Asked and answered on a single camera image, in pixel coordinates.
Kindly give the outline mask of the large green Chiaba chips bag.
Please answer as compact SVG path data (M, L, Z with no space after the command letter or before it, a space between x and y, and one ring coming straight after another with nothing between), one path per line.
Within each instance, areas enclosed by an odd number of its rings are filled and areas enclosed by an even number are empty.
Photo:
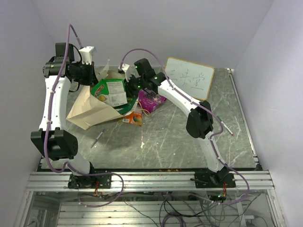
M91 94L111 107L127 104L123 79L102 79L92 88Z

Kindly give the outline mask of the purple grape candy bag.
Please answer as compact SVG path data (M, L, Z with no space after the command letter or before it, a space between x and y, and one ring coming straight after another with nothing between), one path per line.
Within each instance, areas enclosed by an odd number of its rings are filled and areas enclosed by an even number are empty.
M144 110L152 113L166 101L166 98L159 94L156 94L152 90L141 89L138 94L138 101Z

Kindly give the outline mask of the beige paper bag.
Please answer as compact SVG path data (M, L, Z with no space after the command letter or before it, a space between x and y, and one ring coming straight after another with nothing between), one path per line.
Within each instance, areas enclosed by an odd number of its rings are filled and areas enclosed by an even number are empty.
M101 81L102 79L125 80L123 74L110 69L109 62L103 68L98 66L95 69L95 73L98 81ZM137 104L136 101L135 105L128 113L121 115L114 109L114 107L111 107L95 98L91 94L93 87L94 86L84 86L82 88L66 117L66 120L84 130L87 130L94 125L129 115Z

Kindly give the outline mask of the small green snack bag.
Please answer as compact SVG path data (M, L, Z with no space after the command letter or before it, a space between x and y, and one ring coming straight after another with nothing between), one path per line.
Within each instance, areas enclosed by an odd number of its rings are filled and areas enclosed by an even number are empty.
M132 108L133 106L135 105L136 101L137 101L137 97L135 98L130 98L128 97L127 98L127 103L124 104L124 105L121 105L121 106L117 106L115 107L114 109L121 115L124 115L126 113L128 113Z

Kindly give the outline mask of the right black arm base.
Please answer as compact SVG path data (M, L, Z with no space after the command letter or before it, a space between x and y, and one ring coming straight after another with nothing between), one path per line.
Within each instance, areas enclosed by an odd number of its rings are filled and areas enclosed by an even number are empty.
M194 177L190 178L196 185L196 188L235 188L236 183L234 175L227 168L223 168L217 173L209 169L201 169L194 173Z

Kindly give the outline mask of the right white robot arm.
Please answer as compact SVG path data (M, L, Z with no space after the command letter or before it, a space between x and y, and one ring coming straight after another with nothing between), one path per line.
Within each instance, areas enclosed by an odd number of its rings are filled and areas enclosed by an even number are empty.
M140 89L148 89L165 97L177 106L187 117L186 130L197 139L206 158L208 173L203 183L219 187L225 182L229 168L222 159L214 140L213 113L207 101L199 102L178 87L166 73L156 73L146 58L134 63L139 77L132 75L126 83L127 90L133 95Z

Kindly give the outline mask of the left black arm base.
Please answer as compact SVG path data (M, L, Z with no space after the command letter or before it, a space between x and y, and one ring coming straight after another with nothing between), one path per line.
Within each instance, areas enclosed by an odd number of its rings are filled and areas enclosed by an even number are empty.
M97 173L91 162L89 162L89 167L89 176L72 172L67 187L69 189L109 189L111 186L111 174L106 172Z

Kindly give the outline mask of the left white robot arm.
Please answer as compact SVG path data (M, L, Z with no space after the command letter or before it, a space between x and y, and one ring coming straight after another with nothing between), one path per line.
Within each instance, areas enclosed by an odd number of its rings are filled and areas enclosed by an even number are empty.
M79 61L75 61L74 45L56 43L56 55L43 67L45 78L45 106L41 123L37 131L31 132L31 141L44 157L49 168L55 173L51 162L59 161L62 169L69 168L74 175L80 175L80 183L91 188L96 184L96 175L91 163L78 153L77 138L67 131L66 109L71 83L91 86L97 83L94 72L93 55L96 48L86 46L77 53Z

